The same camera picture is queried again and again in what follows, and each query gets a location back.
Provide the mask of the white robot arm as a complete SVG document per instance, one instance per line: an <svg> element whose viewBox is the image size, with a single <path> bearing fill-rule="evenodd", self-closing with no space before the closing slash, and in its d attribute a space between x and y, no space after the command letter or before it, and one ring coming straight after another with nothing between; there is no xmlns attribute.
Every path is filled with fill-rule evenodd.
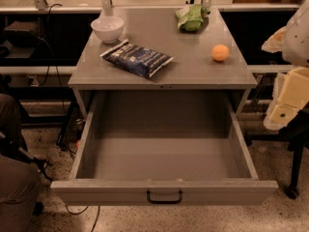
<svg viewBox="0 0 309 232"><path fill-rule="evenodd" d="M288 23L262 45L270 53L281 52L295 68L279 73L264 126L277 131L286 127L309 102L309 0L302 3Z"/></svg>

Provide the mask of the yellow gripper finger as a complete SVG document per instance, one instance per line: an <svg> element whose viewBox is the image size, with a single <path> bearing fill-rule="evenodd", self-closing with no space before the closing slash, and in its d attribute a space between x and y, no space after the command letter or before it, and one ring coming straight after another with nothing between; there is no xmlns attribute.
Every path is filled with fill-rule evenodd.
<svg viewBox="0 0 309 232"><path fill-rule="evenodd" d="M286 127L309 102L309 69L300 67L279 73L274 81L264 126L278 131Z"/></svg>
<svg viewBox="0 0 309 232"><path fill-rule="evenodd" d="M270 53L281 52L283 49L283 38L286 27L278 29L262 45L262 50Z"/></svg>

